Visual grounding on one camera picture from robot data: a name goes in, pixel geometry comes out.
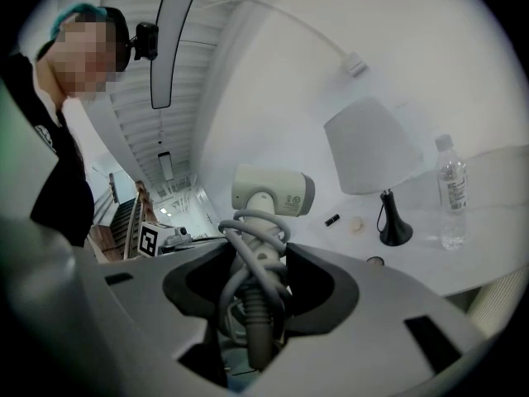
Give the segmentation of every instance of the teal hair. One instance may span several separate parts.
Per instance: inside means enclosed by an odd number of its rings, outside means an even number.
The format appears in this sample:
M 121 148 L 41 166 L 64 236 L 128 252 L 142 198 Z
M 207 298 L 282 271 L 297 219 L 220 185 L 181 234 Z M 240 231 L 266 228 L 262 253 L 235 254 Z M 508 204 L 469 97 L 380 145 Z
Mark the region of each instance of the teal hair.
M 53 26 L 50 29 L 50 39 L 54 41 L 59 35 L 60 24 L 68 19 L 73 13 L 93 13 L 103 18 L 107 18 L 107 9 L 104 7 L 96 7 L 90 3 L 75 3 L 74 5 L 64 9 L 53 22 Z

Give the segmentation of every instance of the plastic bottle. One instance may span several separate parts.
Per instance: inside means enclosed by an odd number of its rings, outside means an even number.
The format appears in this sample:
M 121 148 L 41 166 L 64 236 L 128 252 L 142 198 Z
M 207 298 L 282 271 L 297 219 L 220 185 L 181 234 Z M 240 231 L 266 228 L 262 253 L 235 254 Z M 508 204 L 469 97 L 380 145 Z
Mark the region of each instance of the plastic bottle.
M 436 138 L 437 183 L 441 199 L 441 244 L 446 250 L 463 245 L 466 238 L 465 210 L 469 200 L 466 164 L 457 155 L 452 137 L 445 134 Z

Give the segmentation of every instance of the ceiling light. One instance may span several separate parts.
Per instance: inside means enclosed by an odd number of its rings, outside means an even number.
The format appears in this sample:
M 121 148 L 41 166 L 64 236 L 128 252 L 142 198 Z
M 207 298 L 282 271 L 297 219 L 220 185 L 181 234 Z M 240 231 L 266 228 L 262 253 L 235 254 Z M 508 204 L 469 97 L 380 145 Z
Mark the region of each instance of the ceiling light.
M 150 100 L 153 109 L 171 105 L 174 59 L 179 47 L 183 24 L 193 0 L 162 0 L 156 25 L 158 57 L 150 62 Z
M 165 153 L 159 153 L 158 160 L 160 161 L 160 166 L 162 168 L 162 172 L 164 173 L 165 180 L 170 181 L 174 179 L 171 154 L 168 151 L 166 151 Z

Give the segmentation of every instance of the ceiling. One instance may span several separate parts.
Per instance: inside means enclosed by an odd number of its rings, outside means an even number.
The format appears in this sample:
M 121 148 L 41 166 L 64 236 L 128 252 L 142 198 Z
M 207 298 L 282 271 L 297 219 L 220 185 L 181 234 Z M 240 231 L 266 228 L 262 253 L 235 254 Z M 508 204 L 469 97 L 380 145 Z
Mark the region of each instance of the ceiling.
M 139 22 L 156 22 L 161 0 L 101 0 L 102 6 L 118 7 L 124 14 L 131 36 Z M 169 151 L 175 180 L 171 188 L 188 184 L 189 154 L 198 105 L 207 72 L 222 30 L 239 2 L 211 8 L 201 7 L 226 0 L 193 0 L 183 27 L 174 64 L 171 105 L 152 109 L 150 105 L 150 62 L 131 61 L 124 79 L 110 92 L 126 144 L 145 177 L 160 197 L 167 194 L 158 154 Z

